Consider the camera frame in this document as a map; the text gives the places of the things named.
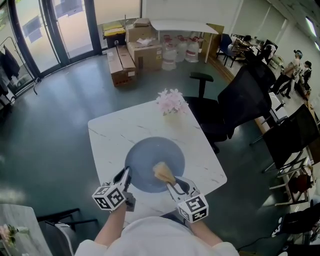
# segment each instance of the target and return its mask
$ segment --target green floor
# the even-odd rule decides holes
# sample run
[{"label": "green floor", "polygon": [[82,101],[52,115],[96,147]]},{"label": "green floor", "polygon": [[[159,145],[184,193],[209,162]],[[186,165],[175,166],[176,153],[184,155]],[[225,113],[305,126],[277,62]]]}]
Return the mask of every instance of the green floor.
[{"label": "green floor", "polygon": [[[77,233],[94,238],[108,214],[91,198],[99,185],[92,155],[88,121],[108,113],[154,100],[157,92],[175,89],[198,95],[191,71],[207,73],[205,97],[216,99],[227,86],[210,64],[178,63],[173,71],[141,74],[135,85],[115,88],[106,56],[96,56],[58,71],[20,97],[0,124],[0,203],[30,206],[40,215],[80,208],[83,224]],[[271,162],[254,121],[236,128],[232,139],[219,142],[217,155],[227,183],[207,196],[208,226],[236,248],[269,236],[287,209],[274,207],[269,185],[275,174],[261,174]],[[259,241],[248,251],[274,256],[285,236]]]}]

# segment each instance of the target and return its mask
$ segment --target plate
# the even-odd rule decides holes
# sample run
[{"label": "plate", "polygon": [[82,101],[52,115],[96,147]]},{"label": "plate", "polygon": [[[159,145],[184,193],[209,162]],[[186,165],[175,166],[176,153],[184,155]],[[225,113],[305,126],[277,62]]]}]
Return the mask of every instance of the plate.
[{"label": "plate", "polygon": [[184,174],[185,156],[172,140],[149,137],[136,143],[125,158],[125,166],[132,170],[131,184],[144,192],[166,191],[166,184],[155,177],[153,170],[159,162],[165,162],[174,176]]}]

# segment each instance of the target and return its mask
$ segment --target brown cardboard box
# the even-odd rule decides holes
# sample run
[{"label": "brown cardboard box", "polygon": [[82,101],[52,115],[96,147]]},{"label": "brown cardboard box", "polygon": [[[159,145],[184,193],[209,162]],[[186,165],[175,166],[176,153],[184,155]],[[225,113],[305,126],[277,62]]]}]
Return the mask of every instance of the brown cardboard box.
[{"label": "brown cardboard box", "polygon": [[133,23],[134,27],[147,27],[150,25],[150,20],[148,18],[137,18]]},{"label": "brown cardboard box", "polygon": [[125,38],[126,42],[136,42],[139,38],[154,38],[156,36],[152,26],[135,27],[133,24],[126,26]]},{"label": "brown cardboard box", "polygon": [[121,86],[136,80],[136,66],[125,45],[106,50],[114,86]]},{"label": "brown cardboard box", "polygon": [[143,46],[138,42],[128,42],[128,51],[138,71],[156,71],[162,65],[162,45],[154,40],[151,46]]}]

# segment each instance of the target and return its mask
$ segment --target pink flower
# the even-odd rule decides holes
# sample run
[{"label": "pink flower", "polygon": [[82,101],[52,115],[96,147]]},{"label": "pink flower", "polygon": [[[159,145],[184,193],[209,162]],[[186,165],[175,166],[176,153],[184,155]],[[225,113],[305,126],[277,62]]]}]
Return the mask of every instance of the pink flower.
[{"label": "pink flower", "polygon": [[165,89],[158,93],[160,96],[156,98],[156,103],[158,104],[160,111],[164,115],[171,112],[186,112],[188,110],[188,104],[182,97],[182,93],[178,92],[178,89],[170,89],[170,93]]},{"label": "pink flower", "polygon": [[0,226],[0,234],[4,241],[8,244],[9,243],[9,238],[10,238],[10,231],[7,226],[7,224],[4,224],[3,226]]},{"label": "pink flower", "polygon": [[178,89],[175,89],[175,90],[170,89],[170,92],[171,92],[171,99],[172,99],[173,101],[179,101],[179,100],[181,100],[181,98],[182,98],[182,93],[181,93],[181,92],[178,92]]},{"label": "pink flower", "polygon": [[183,102],[180,106],[180,111],[183,112],[183,113],[187,113],[188,110],[189,110],[189,107],[188,107],[188,103],[187,102]]}]

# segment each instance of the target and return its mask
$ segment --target white sleeve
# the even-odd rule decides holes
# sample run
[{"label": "white sleeve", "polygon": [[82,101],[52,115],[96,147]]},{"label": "white sleeve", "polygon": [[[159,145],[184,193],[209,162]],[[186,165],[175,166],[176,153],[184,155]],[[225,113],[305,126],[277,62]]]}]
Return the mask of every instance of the white sleeve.
[{"label": "white sleeve", "polygon": [[236,248],[229,242],[218,243],[212,249],[217,256],[239,256]]},{"label": "white sleeve", "polygon": [[84,240],[80,243],[74,256],[104,256],[107,246],[91,240]]}]

